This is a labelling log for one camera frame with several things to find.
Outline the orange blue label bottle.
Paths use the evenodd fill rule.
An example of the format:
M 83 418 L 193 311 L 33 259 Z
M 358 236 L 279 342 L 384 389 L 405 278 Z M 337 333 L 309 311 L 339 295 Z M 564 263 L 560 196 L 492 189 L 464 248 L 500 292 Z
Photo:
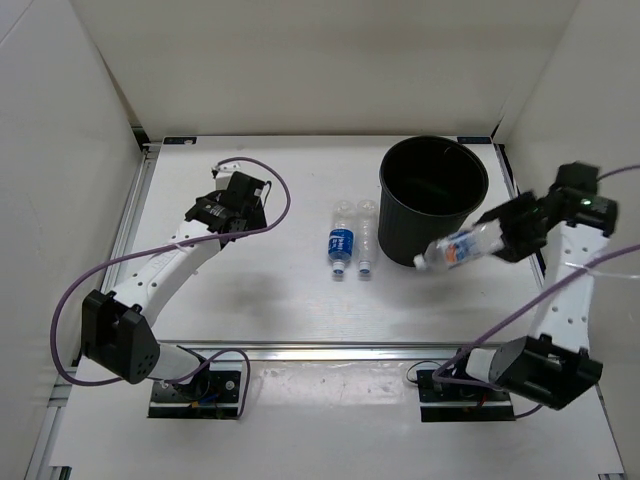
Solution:
M 500 222 L 493 220 L 431 242 L 423 253 L 414 257 L 413 263 L 417 270 L 445 272 L 503 247 Z

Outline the blue label plastic bottle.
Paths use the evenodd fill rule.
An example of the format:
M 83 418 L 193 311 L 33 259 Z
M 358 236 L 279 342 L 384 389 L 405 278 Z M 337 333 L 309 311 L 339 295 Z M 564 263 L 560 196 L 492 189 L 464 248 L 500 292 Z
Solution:
M 337 202 L 333 209 L 328 237 L 328 258 L 331 263 L 332 274 L 335 277 L 340 277 L 344 274 L 352 259 L 355 224 L 355 205 L 346 200 Z

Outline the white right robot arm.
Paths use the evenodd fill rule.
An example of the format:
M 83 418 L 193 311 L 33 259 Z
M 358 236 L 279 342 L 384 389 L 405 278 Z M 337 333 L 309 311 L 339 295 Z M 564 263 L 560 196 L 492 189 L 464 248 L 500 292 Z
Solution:
M 597 167 L 564 164 L 544 197 L 526 192 L 481 217 L 499 228 L 498 258 L 517 261 L 545 247 L 546 270 L 529 305 L 528 334 L 495 349 L 476 344 L 457 361 L 449 387 L 458 398 L 488 385 L 561 410 L 599 382 L 603 365 L 589 354 L 588 333 L 595 280 L 587 271 L 615 232 L 618 204 L 599 194 L 598 183 Z

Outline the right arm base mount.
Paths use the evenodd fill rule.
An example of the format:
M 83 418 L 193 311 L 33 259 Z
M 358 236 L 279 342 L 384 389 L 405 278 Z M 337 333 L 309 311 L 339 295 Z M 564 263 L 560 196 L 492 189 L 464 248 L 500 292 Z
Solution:
M 508 393 L 485 387 L 441 384 L 432 374 L 440 366 L 433 360 L 414 363 L 405 380 L 418 390 L 422 423 L 509 422 L 515 420 Z

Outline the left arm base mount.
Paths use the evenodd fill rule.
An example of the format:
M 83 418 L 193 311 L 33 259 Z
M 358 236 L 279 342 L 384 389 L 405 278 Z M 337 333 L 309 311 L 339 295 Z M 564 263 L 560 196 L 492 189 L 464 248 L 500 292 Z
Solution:
M 243 416 L 251 379 L 248 355 L 236 348 L 222 349 L 213 359 L 195 354 L 206 366 L 186 383 L 153 381 L 149 419 L 239 420 Z

